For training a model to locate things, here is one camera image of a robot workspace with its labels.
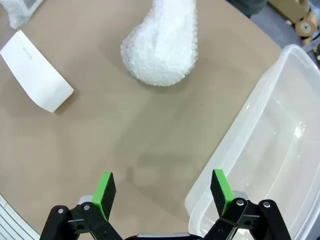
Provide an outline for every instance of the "white paper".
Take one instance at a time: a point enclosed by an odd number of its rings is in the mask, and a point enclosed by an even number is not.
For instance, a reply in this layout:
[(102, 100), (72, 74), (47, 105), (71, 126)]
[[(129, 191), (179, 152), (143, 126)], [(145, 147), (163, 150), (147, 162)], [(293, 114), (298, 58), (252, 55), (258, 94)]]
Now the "white paper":
[(20, 30), (0, 51), (26, 94), (53, 113), (74, 91)]

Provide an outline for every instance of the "bubble wrap bundle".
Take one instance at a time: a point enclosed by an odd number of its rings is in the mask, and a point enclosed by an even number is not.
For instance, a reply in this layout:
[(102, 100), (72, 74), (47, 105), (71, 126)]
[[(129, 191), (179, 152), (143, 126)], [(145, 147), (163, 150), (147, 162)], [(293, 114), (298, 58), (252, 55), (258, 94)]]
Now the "bubble wrap bundle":
[(194, 67), (197, 55), (196, 0), (153, 0), (143, 23), (121, 45), (129, 72), (154, 86), (180, 82)]
[(17, 29), (27, 23), (43, 0), (0, 0), (8, 13), (9, 25)]

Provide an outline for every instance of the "cardboard surface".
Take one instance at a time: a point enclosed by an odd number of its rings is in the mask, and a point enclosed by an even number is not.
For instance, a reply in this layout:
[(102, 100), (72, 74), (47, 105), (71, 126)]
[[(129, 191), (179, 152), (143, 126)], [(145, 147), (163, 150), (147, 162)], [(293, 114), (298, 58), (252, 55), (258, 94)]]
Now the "cardboard surface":
[[(188, 231), (188, 191), (281, 52), (227, 2), (197, 3), (199, 59), (168, 88), (135, 80), (120, 56), (151, 1), (40, 6), (22, 30), (74, 88), (54, 114), (32, 102), (0, 58), (0, 191), (37, 231), (53, 206), (73, 208), (108, 171), (117, 188), (109, 221), (123, 238)], [(3, 46), (11, 30), (0, 21)]]
[(309, 12), (308, 0), (268, 0), (268, 2), (294, 24)]

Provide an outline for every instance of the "transparent storage container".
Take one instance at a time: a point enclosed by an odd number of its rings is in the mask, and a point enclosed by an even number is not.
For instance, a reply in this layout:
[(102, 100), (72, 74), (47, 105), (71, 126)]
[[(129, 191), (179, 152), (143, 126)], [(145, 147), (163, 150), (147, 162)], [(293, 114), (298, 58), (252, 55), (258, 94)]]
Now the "transparent storage container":
[[(292, 239), (304, 240), (320, 211), (320, 71), (287, 46), (258, 81), (185, 199), (189, 231), (204, 236), (219, 218), (213, 169), (253, 203), (274, 200)], [(239, 229), (235, 240), (252, 240)]]

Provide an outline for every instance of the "gray floor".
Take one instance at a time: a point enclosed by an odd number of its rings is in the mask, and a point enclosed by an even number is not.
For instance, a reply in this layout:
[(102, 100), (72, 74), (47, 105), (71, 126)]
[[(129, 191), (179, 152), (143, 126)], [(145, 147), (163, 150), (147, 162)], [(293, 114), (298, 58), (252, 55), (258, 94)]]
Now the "gray floor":
[[(266, 5), (259, 14), (253, 15), (251, 21), (282, 49), (290, 44), (302, 46), (302, 40), (296, 34), (294, 26), (287, 24), (286, 19), (269, 5)], [(316, 63), (315, 55), (312, 52), (308, 55)]]

